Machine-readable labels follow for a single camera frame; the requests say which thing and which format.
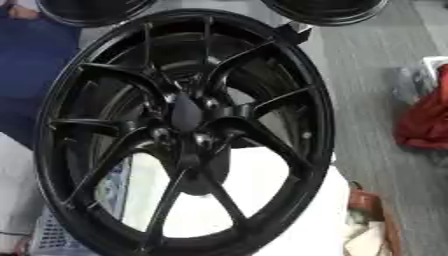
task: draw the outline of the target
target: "brown bag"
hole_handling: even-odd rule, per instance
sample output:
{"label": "brown bag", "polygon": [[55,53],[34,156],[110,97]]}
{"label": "brown bag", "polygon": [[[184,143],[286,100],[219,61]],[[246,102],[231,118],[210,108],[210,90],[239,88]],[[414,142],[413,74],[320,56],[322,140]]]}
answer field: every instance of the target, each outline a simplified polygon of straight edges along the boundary
{"label": "brown bag", "polygon": [[378,195],[367,193],[360,187],[352,188],[349,200],[350,209],[359,209],[369,215],[374,221],[383,221],[386,225],[385,240],[393,256],[400,256],[400,237],[391,215],[383,208]]}

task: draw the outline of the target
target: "black wheel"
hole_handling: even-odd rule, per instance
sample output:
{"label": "black wheel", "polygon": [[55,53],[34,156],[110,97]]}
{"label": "black wheel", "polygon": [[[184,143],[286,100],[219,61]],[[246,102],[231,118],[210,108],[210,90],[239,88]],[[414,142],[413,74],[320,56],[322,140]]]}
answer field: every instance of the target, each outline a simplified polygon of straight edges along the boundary
{"label": "black wheel", "polygon": [[[268,113],[281,132],[264,121]],[[56,217],[102,255],[247,255],[308,206],[333,140],[329,96],[299,48],[241,15],[176,10],[117,28],[68,65],[42,109],[35,157]],[[258,147],[286,163],[286,176],[265,205],[247,214],[226,190],[230,151]],[[140,228],[97,197],[98,184],[135,154],[160,161],[169,177]],[[216,199],[231,225],[200,236],[166,235],[181,195]]]}

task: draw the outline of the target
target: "plastic bag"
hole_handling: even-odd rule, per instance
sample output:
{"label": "plastic bag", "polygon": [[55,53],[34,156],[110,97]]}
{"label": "plastic bag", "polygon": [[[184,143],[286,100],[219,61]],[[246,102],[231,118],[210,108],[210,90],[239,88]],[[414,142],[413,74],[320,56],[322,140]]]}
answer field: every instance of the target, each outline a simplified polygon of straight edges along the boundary
{"label": "plastic bag", "polygon": [[400,68],[394,96],[408,105],[416,103],[437,87],[437,69],[446,63],[445,56],[425,57],[413,67]]}

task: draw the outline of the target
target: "center cap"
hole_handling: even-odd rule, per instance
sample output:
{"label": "center cap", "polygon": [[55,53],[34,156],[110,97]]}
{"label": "center cap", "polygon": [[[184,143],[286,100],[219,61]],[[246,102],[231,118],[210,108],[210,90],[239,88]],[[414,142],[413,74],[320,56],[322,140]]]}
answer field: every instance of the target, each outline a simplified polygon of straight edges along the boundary
{"label": "center cap", "polygon": [[182,132],[194,131],[202,122],[202,110],[185,93],[177,95],[171,116],[171,124]]}

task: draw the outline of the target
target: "white cloth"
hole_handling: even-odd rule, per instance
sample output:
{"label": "white cloth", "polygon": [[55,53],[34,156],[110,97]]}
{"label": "white cloth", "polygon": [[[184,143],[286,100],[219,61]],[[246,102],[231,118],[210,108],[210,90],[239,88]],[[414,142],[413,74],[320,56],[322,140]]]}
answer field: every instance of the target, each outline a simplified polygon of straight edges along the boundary
{"label": "white cloth", "polygon": [[0,254],[12,253],[31,234],[43,199],[34,177],[32,152],[0,133]]}

